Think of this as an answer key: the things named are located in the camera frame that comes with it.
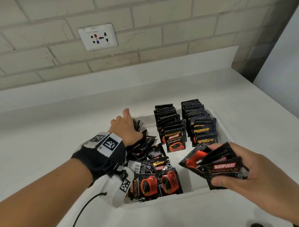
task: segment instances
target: white outlet cover plate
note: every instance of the white outlet cover plate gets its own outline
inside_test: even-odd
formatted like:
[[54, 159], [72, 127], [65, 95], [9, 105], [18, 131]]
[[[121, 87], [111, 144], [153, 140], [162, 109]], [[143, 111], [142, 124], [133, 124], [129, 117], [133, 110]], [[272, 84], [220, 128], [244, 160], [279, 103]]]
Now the white outlet cover plate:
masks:
[[79, 35], [88, 51], [117, 46], [112, 24], [79, 28]]

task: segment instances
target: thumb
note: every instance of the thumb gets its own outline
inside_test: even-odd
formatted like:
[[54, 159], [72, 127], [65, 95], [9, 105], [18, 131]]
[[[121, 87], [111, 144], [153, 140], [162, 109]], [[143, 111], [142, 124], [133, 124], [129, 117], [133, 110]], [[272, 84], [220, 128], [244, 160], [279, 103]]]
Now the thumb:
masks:
[[247, 180], [241, 180], [234, 177], [218, 176], [214, 177], [211, 181], [214, 186], [222, 186], [228, 188], [234, 192], [240, 193], [244, 188], [244, 184]]

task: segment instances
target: black wire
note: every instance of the black wire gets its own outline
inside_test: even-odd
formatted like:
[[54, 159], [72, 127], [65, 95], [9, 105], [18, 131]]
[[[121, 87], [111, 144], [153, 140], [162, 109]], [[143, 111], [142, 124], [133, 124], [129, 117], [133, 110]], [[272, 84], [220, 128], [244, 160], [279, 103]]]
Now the black wire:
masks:
[[98, 197], [98, 196], [105, 196], [105, 195], [107, 195], [107, 192], [104, 192], [104, 193], [99, 193], [99, 194], [97, 194], [97, 195], [95, 195], [94, 197], [92, 197], [85, 205], [84, 205], [84, 207], [81, 209], [81, 211], [80, 211], [80, 213], [78, 214], [78, 216], [77, 216], [77, 218], [76, 218], [76, 220], [75, 220], [75, 222], [74, 222], [74, 224], [73, 224], [73, 227], [75, 227], [75, 225], [76, 225], [76, 223], [77, 223], [77, 221], [78, 221], [78, 219], [79, 219], [79, 217], [80, 217], [80, 215], [81, 215], [81, 213], [83, 212], [83, 210], [84, 210], [84, 208], [94, 199], [94, 198], [96, 198], [96, 197]]

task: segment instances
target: black wristband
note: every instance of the black wristband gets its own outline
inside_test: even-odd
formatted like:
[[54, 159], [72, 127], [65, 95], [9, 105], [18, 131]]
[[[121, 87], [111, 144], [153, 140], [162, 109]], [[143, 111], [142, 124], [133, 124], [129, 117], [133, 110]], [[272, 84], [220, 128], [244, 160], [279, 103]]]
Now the black wristband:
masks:
[[86, 165], [93, 181], [105, 174], [112, 177], [126, 156], [126, 148], [120, 137], [113, 133], [101, 134], [83, 144], [71, 157]]

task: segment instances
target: person's right hand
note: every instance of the person's right hand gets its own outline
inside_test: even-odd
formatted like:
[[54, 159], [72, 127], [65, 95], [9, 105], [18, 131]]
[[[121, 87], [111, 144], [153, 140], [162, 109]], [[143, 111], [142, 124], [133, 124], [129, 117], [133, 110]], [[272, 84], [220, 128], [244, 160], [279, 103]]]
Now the person's right hand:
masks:
[[[209, 148], [219, 146], [211, 144]], [[212, 184], [235, 191], [264, 211], [299, 225], [299, 185], [265, 156], [235, 143], [230, 146], [250, 170], [248, 179], [218, 176], [212, 179]]]

